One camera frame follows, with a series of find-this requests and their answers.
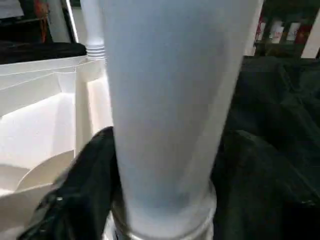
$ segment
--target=black surface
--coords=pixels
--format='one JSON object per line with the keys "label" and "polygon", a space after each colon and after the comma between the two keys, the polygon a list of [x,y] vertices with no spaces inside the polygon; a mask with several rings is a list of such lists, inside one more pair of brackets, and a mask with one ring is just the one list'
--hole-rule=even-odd
{"label": "black surface", "polygon": [[59,59],[86,55],[80,43],[21,43],[0,41],[0,64]]}

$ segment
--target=white pole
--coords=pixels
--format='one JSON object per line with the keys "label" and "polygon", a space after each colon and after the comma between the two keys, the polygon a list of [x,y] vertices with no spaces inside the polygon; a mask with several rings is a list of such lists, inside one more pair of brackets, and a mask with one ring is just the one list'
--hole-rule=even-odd
{"label": "white pole", "polygon": [[123,191],[113,214],[131,237],[195,236],[211,217],[209,176],[257,3],[103,2]]}
{"label": "white pole", "polygon": [[89,59],[105,59],[102,9],[99,0],[80,0],[86,28],[86,53]]}

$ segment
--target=white cylinder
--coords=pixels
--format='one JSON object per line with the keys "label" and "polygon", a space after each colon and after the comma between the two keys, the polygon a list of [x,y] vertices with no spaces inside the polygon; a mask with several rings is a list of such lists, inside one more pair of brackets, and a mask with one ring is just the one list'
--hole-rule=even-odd
{"label": "white cylinder", "polygon": [[214,203],[209,176],[257,0],[105,0],[122,218],[180,238]]}
{"label": "white cylinder", "polygon": [[89,59],[105,59],[103,14],[99,0],[80,0],[86,28],[86,52]]}

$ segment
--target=black cloth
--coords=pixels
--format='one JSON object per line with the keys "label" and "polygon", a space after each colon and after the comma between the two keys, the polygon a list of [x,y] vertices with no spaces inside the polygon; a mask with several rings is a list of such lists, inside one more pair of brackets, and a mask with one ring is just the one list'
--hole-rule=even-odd
{"label": "black cloth", "polygon": [[42,199],[19,240],[100,240],[120,187],[113,128],[97,133]]}
{"label": "black cloth", "polygon": [[318,235],[319,97],[319,60],[244,59],[212,172],[215,240]]}

